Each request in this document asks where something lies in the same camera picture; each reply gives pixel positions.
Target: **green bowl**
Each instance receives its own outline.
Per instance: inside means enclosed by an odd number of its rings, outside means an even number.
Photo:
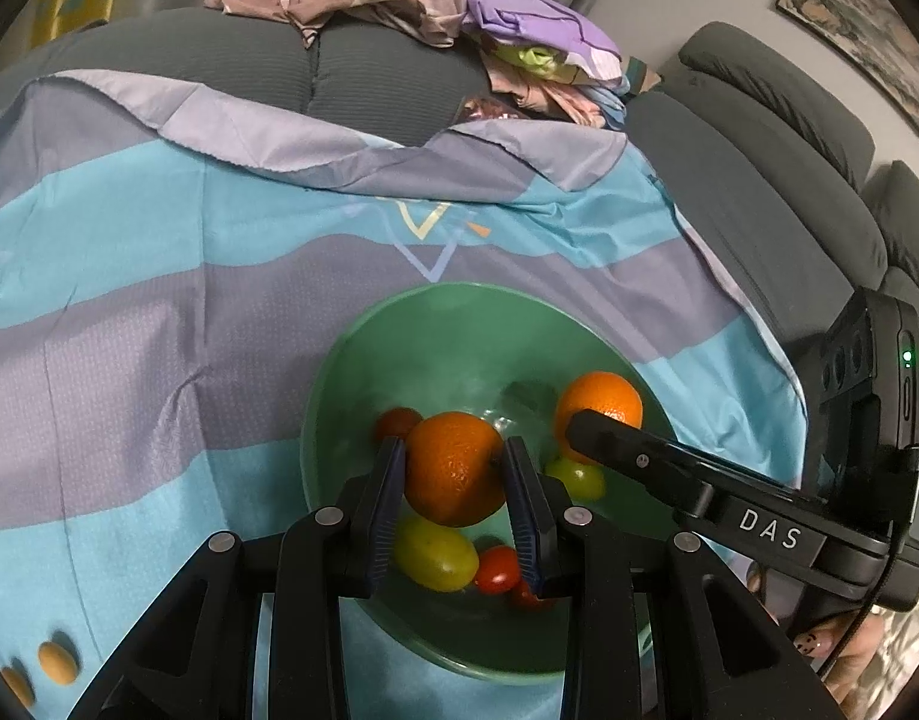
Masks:
[[[319,370],[301,442],[307,500],[313,509],[332,504],[349,477],[370,471],[373,424],[394,406],[424,416],[474,413],[504,437],[522,436],[542,469],[557,456],[551,425],[558,394],[591,370],[631,381],[643,399],[644,428],[674,437],[632,365],[559,309],[480,284],[437,284],[395,295],[360,316]],[[667,538],[674,531],[669,509],[640,485],[610,471],[606,477],[606,495],[591,509],[642,536]],[[479,548],[512,544],[506,507],[463,533]],[[563,673],[567,603],[537,613],[475,589],[437,593],[391,565],[364,608],[410,650],[461,674],[525,685]],[[645,651],[645,607],[637,611]]]

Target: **screw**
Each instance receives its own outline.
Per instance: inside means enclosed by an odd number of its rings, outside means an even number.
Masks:
[[[338,525],[343,522],[343,509],[335,506],[324,506],[317,512],[317,522],[320,525]]]
[[[687,533],[686,531],[677,533],[673,536],[672,543],[677,546],[677,549],[683,552],[698,552],[699,548],[702,546],[702,541],[699,540],[699,536],[697,536],[696,533]]]
[[[563,512],[563,519],[570,525],[589,525],[593,521],[593,513],[581,506],[571,506]]]
[[[210,552],[229,552],[235,544],[236,536],[223,531],[222,533],[213,533],[213,536],[210,536],[208,546]]]

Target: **framed painting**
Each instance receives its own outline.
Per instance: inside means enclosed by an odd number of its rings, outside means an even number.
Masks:
[[[779,0],[856,65],[919,133],[919,42],[889,0]]]

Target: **nail art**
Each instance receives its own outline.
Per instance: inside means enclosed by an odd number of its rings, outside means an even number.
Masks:
[[[816,636],[814,634],[807,634],[803,637],[797,637],[797,640],[794,642],[797,646],[797,651],[801,655],[811,655],[816,651]]]

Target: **finger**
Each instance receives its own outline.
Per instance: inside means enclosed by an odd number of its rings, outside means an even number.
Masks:
[[[776,619],[776,615],[765,608],[763,599],[763,570],[756,565],[755,562],[751,562],[749,564],[749,569],[746,570],[746,589],[756,596],[756,600],[760,602],[760,606],[763,607],[765,613],[770,615],[770,617],[773,618],[773,622],[779,625],[779,620]]]
[[[810,658],[825,658],[833,651],[855,617],[856,613],[850,613],[825,620],[805,634],[800,634],[792,643],[800,653]],[[883,620],[871,614],[863,621],[860,630],[847,642],[840,657],[862,655],[870,651],[875,653],[882,638]]]
[[[808,634],[797,637],[797,650],[813,658],[828,656],[855,617],[856,613],[843,614],[817,625]],[[869,615],[843,648],[825,681],[826,688],[838,703],[842,703],[855,688],[861,674],[876,655],[884,632],[883,618]]]
[[[749,569],[746,570],[746,589],[753,595],[757,595],[760,587],[763,586],[763,574],[756,563],[751,562]]]

